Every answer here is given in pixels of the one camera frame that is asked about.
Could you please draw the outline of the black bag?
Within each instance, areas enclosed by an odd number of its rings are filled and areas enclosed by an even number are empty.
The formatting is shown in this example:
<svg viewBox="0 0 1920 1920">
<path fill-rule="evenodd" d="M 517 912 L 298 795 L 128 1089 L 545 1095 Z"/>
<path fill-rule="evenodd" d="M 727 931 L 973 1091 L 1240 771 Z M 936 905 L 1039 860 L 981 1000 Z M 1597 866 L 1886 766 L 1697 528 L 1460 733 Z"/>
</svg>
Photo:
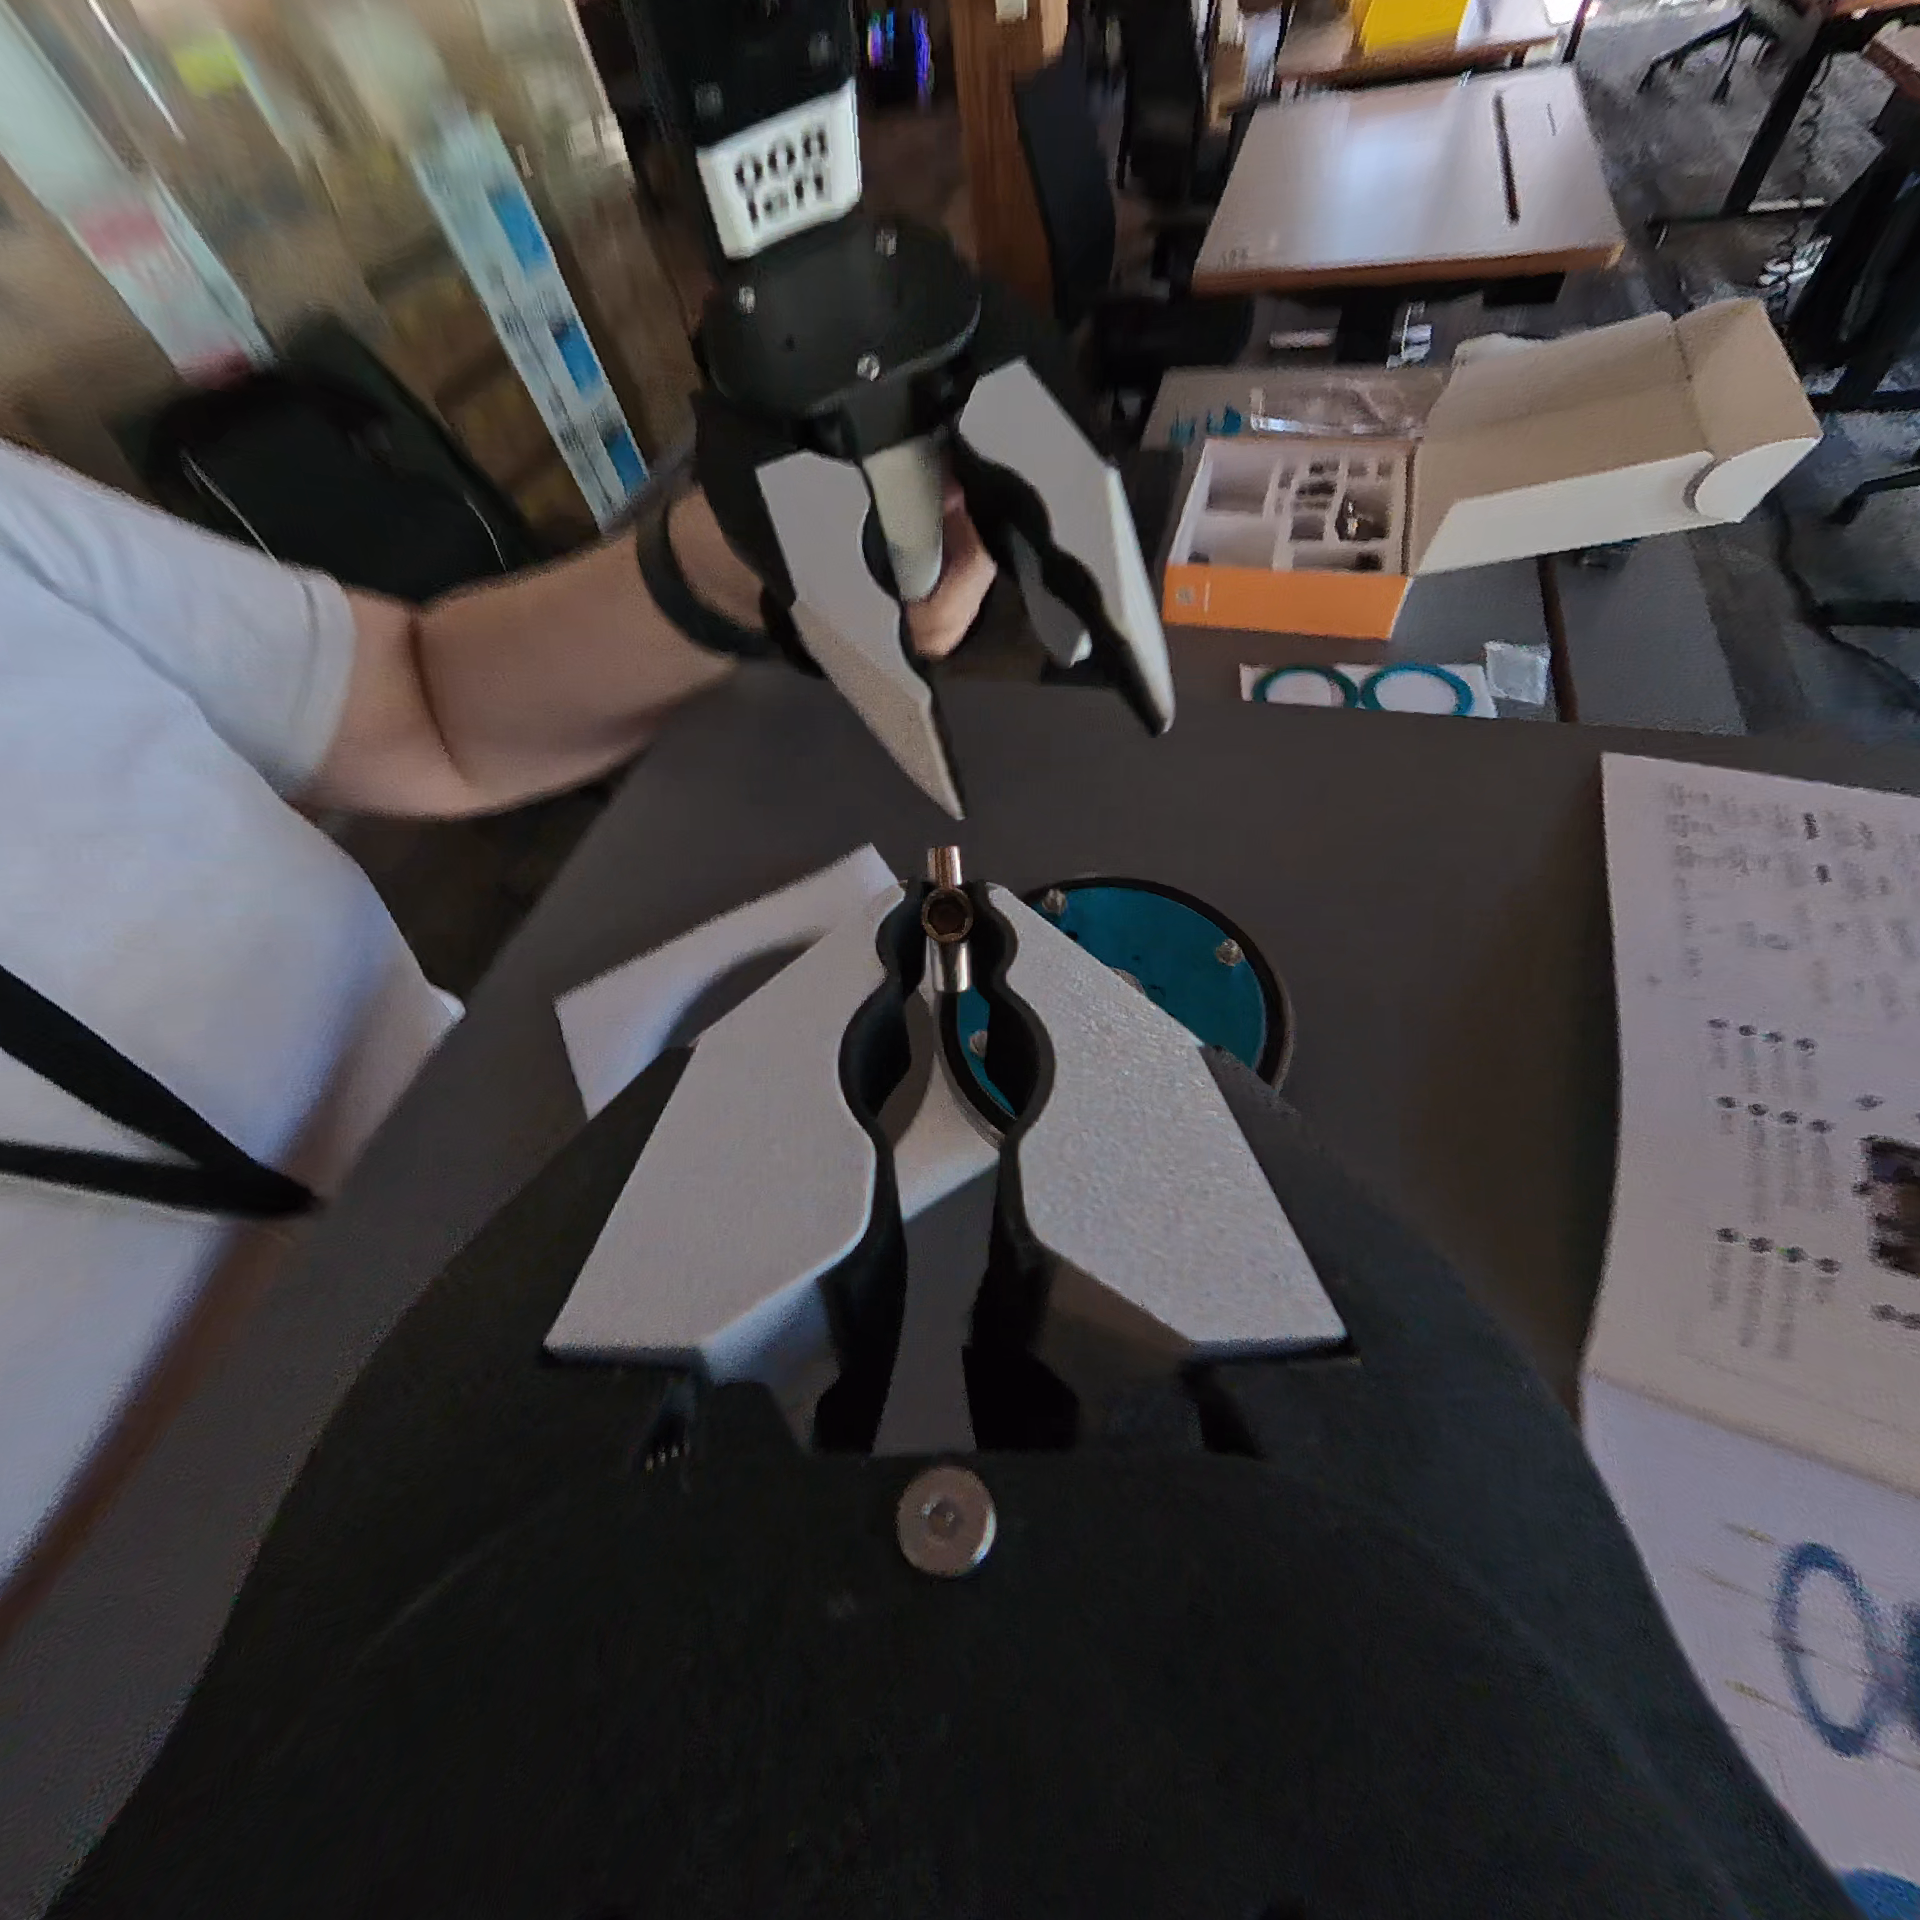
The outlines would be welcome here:
<svg viewBox="0 0 1920 1920">
<path fill-rule="evenodd" d="M 429 605 L 543 564 L 509 493 L 340 319 L 316 316 L 264 369 L 113 427 L 172 515 L 280 562 Z"/>
</svg>

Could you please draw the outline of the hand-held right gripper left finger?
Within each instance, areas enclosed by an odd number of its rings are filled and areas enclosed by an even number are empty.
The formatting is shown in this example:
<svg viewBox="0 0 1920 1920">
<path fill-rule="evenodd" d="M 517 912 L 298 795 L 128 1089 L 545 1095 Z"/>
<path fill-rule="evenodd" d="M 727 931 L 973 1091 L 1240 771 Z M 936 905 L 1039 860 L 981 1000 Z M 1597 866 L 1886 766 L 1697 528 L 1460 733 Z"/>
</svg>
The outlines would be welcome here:
<svg viewBox="0 0 1920 1920">
<path fill-rule="evenodd" d="M 685 1050 L 543 1340 L 558 1364 L 761 1384 L 869 1454 L 905 1318 L 884 1116 L 912 1084 L 916 883 L 889 880 Z"/>
</svg>

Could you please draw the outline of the black wristband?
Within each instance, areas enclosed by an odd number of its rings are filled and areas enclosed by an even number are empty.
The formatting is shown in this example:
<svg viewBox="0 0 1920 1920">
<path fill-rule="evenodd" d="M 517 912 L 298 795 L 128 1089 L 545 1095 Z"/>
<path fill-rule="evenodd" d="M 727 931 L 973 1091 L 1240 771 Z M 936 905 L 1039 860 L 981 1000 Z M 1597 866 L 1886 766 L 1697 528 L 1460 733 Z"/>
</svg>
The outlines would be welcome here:
<svg viewBox="0 0 1920 1920">
<path fill-rule="evenodd" d="M 752 618 L 743 618 L 711 598 L 708 590 L 699 586 L 683 567 L 670 519 L 675 510 L 703 494 L 690 468 L 660 477 L 654 487 L 649 487 L 634 513 L 634 559 L 644 589 L 662 617 L 708 655 L 756 663 L 787 661 L 788 640 L 794 636 L 791 620 L 766 583 L 735 551 L 724 530 L 717 533 L 719 553 L 732 564 L 739 603 L 745 605 L 745 596 L 752 595 Z"/>
</svg>

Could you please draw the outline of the person's left forearm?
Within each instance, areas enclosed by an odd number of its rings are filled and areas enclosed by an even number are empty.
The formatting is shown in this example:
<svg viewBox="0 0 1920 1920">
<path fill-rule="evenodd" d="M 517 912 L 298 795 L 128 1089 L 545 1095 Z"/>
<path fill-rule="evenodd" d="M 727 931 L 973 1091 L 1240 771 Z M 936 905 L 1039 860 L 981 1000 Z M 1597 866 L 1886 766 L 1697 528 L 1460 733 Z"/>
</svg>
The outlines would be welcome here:
<svg viewBox="0 0 1920 1920">
<path fill-rule="evenodd" d="M 755 618 L 706 494 L 675 509 L 687 576 Z M 347 590 L 351 666 L 305 812 L 463 820 L 610 777 L 743 661 L 693 644 L 652 601 L 634 534 L 427 605 Z"/>
</svg>

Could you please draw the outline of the teal round metal disc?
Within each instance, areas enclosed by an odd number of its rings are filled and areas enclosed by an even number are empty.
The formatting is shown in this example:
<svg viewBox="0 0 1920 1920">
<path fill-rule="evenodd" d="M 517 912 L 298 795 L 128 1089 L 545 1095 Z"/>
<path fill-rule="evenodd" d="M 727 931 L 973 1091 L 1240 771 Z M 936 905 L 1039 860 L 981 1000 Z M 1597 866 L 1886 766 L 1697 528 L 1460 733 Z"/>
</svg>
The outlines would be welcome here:
<svg viewBox="0 0 1920 1920">
<path fill-rule="evenodd" d="M 1039 906 L 1055 887 L 1068 898 L 1059 918 Z M 1031 1097 L 1047 1092 L 1055 1064 L 1076 1050 L 1084 1019 L 1070 1000 L 1101 968 L 1115 985 L 1095 991 L 1097 1006 L 1131 989 L 1182 1027 L 1191 1046 L 1285 1086 L 1299 1042 L 1293 998 L 1254 936 L 1225 910 L 1145 877 L 1067 877 L 1022 892 L 974 877 L 966 888 L 983 909 L 973 989 L 957 998 L 935 985 L 925 991 L 925 1095 L 959 1095 L 963 1116 L 984 1123 L 997 1145 L 1020 1124 Z M 1237 940 L 1240 967 L 1216 960 L 1221 940 Z M 969 1050 L 981 1027 L 989 1029 L 984 1058 Z"/>
</svg>

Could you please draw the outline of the wooden table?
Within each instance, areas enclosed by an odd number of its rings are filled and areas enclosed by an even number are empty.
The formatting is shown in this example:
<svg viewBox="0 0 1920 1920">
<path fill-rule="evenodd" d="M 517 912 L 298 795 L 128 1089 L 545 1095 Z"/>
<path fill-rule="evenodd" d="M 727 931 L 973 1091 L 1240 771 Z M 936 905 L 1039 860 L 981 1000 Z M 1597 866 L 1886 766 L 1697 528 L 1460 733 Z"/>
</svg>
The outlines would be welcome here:
<svg viewBox="0 0 1920 1920">
<path fill-rule="evenodd" d="M 1478 290 L 1606 271 L 1622 249 L 1579 76 L 1552 64 L 1257 109 L 1191 284 Z"/>
</svg>

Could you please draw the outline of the white foam sheet with hole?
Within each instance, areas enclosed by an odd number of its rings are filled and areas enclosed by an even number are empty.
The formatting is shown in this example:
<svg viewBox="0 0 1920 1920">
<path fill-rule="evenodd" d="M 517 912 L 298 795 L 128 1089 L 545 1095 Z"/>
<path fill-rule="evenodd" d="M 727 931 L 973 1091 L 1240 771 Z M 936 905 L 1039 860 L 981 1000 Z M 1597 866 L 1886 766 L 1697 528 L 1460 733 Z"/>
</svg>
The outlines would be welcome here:
<svg viewBox="0 0 1920 1920">
<path fill-rule="evenodd" d="M 694 1045 L 894 880 L 883 855 L 865 845 L 558 996 L 555 1013 L 586 1118 L 662 1053 Z M 963 1116 L 959 1095 L 929 1091 L 909 1107 L 893 1142 L 907 1225 L 997 1165 L 997 1140 L 983 1121 Z"/>
</svg>

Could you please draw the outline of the metal T-handle socket wrench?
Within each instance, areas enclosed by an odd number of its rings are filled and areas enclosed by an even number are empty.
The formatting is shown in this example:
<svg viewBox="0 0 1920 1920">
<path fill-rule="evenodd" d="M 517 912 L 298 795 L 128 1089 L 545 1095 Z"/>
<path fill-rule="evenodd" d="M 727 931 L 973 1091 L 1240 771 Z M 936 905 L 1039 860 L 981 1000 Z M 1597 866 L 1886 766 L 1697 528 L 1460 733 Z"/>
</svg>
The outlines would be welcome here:
<svg viewBox="0 0 1920 1920">
<path fill-rule="evenodd" d="M 926 853 L 921 926 L 933 989 L 945 998 L 969 995 L 976 906 L 966 887 L 963 850 L 954 842 Z"/>
</svg>

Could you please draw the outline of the white instruction booklet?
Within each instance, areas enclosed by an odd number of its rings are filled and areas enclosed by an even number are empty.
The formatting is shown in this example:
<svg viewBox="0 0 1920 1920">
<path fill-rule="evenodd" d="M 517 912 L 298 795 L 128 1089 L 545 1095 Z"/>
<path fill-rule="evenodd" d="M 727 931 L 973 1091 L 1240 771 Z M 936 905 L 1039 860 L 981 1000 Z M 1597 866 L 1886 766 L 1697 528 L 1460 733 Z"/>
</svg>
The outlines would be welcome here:
<svg viewBox="0 0 1920 1920">
<path fill-rule="evenodd" d="M 1867 1916 L 1919 1885 L 1919 802 L 1610 752 L 1581 1420 L 1698 1687 Z"/>
</svg>

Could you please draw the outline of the white blue banner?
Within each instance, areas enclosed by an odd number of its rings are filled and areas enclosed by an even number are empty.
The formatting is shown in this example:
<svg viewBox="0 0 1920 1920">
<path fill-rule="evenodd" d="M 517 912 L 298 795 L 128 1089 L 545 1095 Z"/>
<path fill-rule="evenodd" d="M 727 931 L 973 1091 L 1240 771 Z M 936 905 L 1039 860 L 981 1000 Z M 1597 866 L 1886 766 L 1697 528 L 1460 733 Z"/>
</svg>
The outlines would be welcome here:
<svg viewBox="0 0 1920 1920">
<path fill-rule="evenodd" d="M 451 106 L 406 159 L 594 527 L 610 530 L 649 463 L 502 133 Z"/>
</svg>

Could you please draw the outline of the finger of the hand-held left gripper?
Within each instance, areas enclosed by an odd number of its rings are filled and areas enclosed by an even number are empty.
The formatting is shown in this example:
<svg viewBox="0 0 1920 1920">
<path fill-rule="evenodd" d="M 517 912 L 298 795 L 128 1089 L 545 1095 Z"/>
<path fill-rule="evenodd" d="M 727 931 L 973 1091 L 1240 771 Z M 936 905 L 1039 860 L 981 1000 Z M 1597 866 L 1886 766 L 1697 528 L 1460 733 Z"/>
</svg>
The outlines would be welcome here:
<svg viewBox="0 0 1920 1920">
<path fill-rule="evenodd" d="M 1118 468 L 1020 359 L 973 385 L 953 457 L 1051 661 L 1097 669 L 1142 728 L 1165 736 L 1179 712 L 1173 661 Z"/>
<path fill-rule="evenodd" d="M 804 655 L 897 768 L 949 819 L 963 820 L 964 793 L 938 696 L 909 643 L 898 595 L 869 559 L 878 510 L 866 475 L 794 450 L 763 464 L 756 480 L 794 590 L 788 612 Z"/>
</svg>

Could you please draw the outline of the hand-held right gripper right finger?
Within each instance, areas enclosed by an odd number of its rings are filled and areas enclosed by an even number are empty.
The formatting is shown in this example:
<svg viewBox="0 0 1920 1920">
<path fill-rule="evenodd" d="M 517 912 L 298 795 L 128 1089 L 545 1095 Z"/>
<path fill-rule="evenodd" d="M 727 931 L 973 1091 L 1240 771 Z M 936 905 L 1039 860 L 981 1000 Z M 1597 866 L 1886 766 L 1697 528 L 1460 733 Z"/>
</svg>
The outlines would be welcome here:
<svg viewBox="0 0 1920 1920">
<path fill-rule="evenodd" d="M 963 1343 L 973 1448 L 1068 1452 L 1204 1402 L 1219 1366 L 1327 1359 L 1333 1302 L 1207 1049 L 1095 971 L 1075 1050 L 997 1146 Z"/>
</svg>

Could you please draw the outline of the orange white cardboard box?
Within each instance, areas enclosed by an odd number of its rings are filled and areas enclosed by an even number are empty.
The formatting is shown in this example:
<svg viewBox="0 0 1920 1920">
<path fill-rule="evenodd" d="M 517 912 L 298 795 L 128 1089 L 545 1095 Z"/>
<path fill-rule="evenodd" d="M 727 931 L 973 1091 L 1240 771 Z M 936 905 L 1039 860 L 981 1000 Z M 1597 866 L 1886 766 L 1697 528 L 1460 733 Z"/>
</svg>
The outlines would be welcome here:
<svg viewBox="0 0 1920 1920">
<path fill-rule="evenodd" d="M 1385 643 L 1419 581 L 1737 525 L 1821 428 L 1759 301 L 1473 340 L 1412 431 L 1204 436 L 1165 618 Z"/>
</svg>

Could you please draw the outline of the person's left hand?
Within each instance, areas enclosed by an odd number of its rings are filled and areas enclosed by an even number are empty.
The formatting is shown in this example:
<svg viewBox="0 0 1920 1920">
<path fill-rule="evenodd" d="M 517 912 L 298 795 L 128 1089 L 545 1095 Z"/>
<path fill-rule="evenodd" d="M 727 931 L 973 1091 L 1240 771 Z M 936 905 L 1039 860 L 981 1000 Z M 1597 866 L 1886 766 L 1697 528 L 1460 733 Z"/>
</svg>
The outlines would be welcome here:
<svg viewBox="0 0 1920 1920">
<path fill-rule="evenodd" d="M 925 664 L 953 658 L 969 640 L 998 581 L 997 560 L 963 504 L 943 522 L 943 564 L 933 590 L 902 605 L 907 640 Z"/>
</svg>

